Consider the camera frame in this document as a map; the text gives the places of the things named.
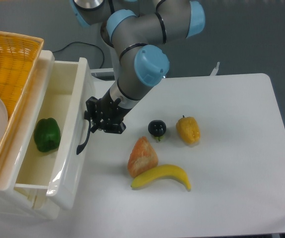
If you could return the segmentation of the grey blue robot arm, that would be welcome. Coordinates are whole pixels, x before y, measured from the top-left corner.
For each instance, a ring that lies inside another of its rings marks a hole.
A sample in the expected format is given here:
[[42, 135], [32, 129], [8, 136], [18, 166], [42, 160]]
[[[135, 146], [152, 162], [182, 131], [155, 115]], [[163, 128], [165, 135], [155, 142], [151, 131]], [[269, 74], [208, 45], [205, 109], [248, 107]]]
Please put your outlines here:
[[106, 24], [120, 66], [106, 94], [86, 102], [89, 132], [122, 133], [124, 117], [169, 71], [169, 60], [158, 45], [188, 39], [205, 27], [204, 9], [195, 0], [156, 0], [153, 4], [154, 13], [139, 15], [136, 0], [71, 1], [81, 23]]

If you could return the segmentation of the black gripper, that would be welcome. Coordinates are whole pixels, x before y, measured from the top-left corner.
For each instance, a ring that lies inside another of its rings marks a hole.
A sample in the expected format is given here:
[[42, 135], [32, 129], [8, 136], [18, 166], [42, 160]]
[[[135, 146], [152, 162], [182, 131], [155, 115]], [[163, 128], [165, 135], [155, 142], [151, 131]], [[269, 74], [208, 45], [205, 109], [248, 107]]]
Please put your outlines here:
[[91, 122], [90, 132], [95, 133], [104, 131], [105, 133], [122, 134], [126, 129], [123, 120], [130, 109], [124, 109], [120, 106], [121, 99], [112, 99], [110, 91], [105, 93], [101, 99], [90, 97], [86, 102], [84, 119], [91, 121], [97, 119], [97, 122]]

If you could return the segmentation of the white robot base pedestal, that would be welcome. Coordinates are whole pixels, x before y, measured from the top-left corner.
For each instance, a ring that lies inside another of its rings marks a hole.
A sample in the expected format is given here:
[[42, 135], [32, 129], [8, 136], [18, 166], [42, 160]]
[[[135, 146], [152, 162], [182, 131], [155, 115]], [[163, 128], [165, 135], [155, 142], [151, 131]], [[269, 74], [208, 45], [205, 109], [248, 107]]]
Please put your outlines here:
[[119, 57], [118, 57], [118, 55], [114, 49], [113, 44], [111, 43], [108, 31], [107, 31], [107, 21], [103, 21], [103, 23], [101, 24], [100, 35], [101, 35], [101, 38], [102, 38], [104, 44], [109, 49], [112, 68], [113, 68], [113, 72], [114, 72], [114, 78], [115, 78], [115, 80], [118, 80], [121, 66], [120, 66], [120, 62], [119, 62]]

